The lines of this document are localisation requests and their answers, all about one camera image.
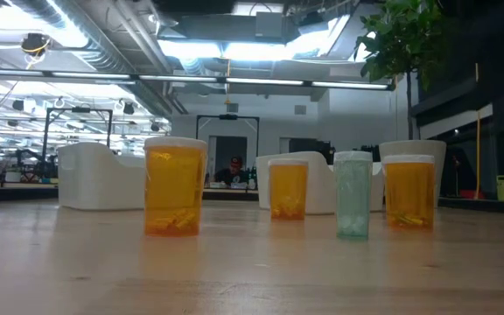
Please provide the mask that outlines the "white plant pot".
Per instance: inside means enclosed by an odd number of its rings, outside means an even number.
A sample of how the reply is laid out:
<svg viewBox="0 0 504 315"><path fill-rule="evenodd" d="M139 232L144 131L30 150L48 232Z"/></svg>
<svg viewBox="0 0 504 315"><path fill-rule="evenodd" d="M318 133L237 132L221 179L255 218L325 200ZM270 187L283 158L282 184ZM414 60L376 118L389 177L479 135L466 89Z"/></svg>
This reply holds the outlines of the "white plant pot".
<svg viewBox="0 0 504 315"><path fill-rule="evenodd" d="M404 140L386 142L379 145L380 158L394 155L429 155L435 159L435 200L438 207L442 172L445 164L446 143L438 140Z"/></svg>

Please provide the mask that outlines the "long ceiling light strip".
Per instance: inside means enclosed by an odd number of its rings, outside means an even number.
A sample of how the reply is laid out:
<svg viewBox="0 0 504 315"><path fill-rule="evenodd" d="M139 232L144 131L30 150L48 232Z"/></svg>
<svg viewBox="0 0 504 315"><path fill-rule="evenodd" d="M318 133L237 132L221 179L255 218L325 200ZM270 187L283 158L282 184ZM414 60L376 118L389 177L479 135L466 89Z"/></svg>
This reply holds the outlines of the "long ceiling light strip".
<svg viewBox="0 0 504 315"><path fill-rule="evenodd" d="M134 85L136 82L160 81L177 83L265 85L294 88L340 88L376 91L389 91L394 87L392 84L376 84L358 81L281 80L233 76L186 76L166 74L86 73L6 68L0 68L0 80L56 82L87 81L94 84L120 85Z"/></svg>

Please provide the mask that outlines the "black background equipment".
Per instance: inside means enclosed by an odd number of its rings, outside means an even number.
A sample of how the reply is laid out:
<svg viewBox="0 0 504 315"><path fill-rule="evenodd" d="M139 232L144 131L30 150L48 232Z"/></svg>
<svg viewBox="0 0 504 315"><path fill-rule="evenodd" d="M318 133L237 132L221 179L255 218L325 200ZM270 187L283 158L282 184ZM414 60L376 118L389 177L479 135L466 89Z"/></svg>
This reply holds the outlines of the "black background equipment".
<svg viewBox="0 0 504 315"><path fill-rule="evenodd" d="M291 138L289 141L289 153L302 151L316 151L323 155L328 165L333 164L335 148L330 141L311 138Z"/></svg>

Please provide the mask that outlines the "small green pill bottle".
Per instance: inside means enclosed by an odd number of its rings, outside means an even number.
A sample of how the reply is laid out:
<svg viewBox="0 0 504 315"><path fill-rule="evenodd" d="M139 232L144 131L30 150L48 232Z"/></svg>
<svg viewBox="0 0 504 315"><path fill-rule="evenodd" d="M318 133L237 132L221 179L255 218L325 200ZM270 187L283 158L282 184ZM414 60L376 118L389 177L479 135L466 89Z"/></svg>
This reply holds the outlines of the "small green pill bottle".
<svg viewBox="0 0 504 315"><path fill-rule="evenodd" d="M372 154L341 151L334 155L336 235L340 239L367 239L372 179Z"/></svg>

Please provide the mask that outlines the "person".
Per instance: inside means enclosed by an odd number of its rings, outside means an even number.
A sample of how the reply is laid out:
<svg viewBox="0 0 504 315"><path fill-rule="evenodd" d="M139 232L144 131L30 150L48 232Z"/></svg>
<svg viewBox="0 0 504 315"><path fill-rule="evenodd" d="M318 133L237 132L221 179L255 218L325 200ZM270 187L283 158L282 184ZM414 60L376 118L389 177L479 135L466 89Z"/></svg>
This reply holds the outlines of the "person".
<svg viewBox="0 0 504 315"><path fill-rule="evenodd" d="M250 172L243 169L243 159L241 156L233 156L230 158L227 168L221 169L214 174L214 179L216 182L224 183L226 186L248 183Z"/></svg>

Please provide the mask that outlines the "silver air duct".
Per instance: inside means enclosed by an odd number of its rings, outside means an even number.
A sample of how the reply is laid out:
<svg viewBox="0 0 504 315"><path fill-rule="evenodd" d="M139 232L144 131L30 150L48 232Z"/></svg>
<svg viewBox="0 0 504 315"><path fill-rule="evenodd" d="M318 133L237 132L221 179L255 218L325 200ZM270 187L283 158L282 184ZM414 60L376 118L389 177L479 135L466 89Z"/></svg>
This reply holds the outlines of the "silver air duct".
<svg viewBox="0 0 504 315"><path fill-rule="evenodd" d="M24 13L38 21L47 23L50 30L65 32L86 40L86 44L78 46L81 52L74 52L97 73L134 74L136 69L120 53L111 40L97 24L74 0L6 0L10 5L19 8ZM136 81L125 86L143 106L153 115L170 117L179 108L169 100L151 89L149 84Z"/></svg>

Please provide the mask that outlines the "orange pill bottle white cap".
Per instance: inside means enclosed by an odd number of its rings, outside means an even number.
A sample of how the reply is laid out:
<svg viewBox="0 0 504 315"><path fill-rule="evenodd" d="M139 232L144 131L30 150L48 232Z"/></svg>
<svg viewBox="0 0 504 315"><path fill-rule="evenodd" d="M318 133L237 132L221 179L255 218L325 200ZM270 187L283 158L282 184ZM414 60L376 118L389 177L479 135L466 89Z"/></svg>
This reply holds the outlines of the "orange pill bottle white cap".
<svg viewBox="0 0 504 315"><path fill-rule="evenodd" d="M434 226L435 159L429 155L390 155L382 160L387 223L393 228Z"/></svg>
<svg viewBox="0 0 504 315"><path fill-rule="evenodd" d="M306 160L269 161L269 210L273 221L305 219L309 166Z"/></svg>
<svg viewBox="0 0 504 315"><path fill-rule="evenodd" d="M149 236L195 236L207 166L207 143L158 136L144 142L144 233Z"/></svg>

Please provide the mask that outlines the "white plastic bin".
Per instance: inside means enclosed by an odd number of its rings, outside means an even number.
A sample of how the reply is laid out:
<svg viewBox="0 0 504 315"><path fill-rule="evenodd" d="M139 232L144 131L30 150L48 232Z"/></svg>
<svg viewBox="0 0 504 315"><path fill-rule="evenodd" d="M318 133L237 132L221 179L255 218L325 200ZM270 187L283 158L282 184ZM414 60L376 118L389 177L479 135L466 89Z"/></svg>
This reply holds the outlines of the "white plastic bin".
<svg viewBox="0 0 504 315"><path fill-rule="evenodd" d="M59 204L84 211L144 207L145 162L117 156L101 143L58 148Z"/></svg>
<svg viewBox="0 0 504 315"><path fill-rule="evenodd" d="M328 165L324 156L316 151L268 155L255 159L260 208L270 208L269 161L278 158L301 159L308 162L305 213L309 215L334 214L336 190L333 167Z"/></svg>

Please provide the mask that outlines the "green leafy plant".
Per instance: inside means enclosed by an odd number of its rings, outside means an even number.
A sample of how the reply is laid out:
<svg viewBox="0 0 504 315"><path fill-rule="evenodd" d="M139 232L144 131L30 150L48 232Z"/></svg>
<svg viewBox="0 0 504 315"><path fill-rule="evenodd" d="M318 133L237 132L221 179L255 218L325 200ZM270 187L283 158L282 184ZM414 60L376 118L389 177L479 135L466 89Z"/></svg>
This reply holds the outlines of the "green leafy plant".
<svg viewBox="0 0 504 315"><path fill-rule="evenodd" d="M452 21L435 0L385 0L380 11L362 16L366 30L356 39L354 54L364 46L367 52L360 75L371 82L406 79L408 139L414 138L412 78L424 89L438 76L445 63Z"/></svg>

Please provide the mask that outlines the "black background station frame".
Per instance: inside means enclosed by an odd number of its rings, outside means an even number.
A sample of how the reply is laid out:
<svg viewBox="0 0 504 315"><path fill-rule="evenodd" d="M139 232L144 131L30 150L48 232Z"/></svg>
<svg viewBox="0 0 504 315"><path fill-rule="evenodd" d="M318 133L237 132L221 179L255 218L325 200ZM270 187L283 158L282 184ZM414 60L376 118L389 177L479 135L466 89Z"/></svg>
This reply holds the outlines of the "black background station frame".
<svg viewBox="0 0 504 315"><path fill-rule="evenodd" d="M45 128L44 128L44 133L43 133L43 145L42 145L41 158L39 159L39 161L43 165L43 169L46 168L46 152L47 152L47 142L48 142L48 136L49 136L49 127L56 119L58 119L65 112L72 112L72 113L78 113L78 114L90 114L91 112L107 113L108 119L104 120L104 122L108 124L106 145L108 147L110 147L110 138L111 138L112 120L113 120L113 110L112 109L98 109L98 108L90 108L90 107L82 107L82 106L77 106L77 107L72 107L72 108L48 108L46 110L46 116L45 116Z"/></svg>
<svg viewBox="0 0 504 315"><path fill-rule="evenodd" d="M214 118L214 119L219 119L219 120L227 120L227 121L236 121L236 120L254 120L256 123L256 127L253 128L255 130L255 135L256 135L256 145L255 145L255 155L259 155L259 142L260 142L260 117L259 116L238 116L234 114L222 114L222 115L196 115L195 119L195 139L199 139L199 134L200 134L200 129L202 127L205 127L205 123L203 125L200 125L200 120L202 118Z"/></svg>

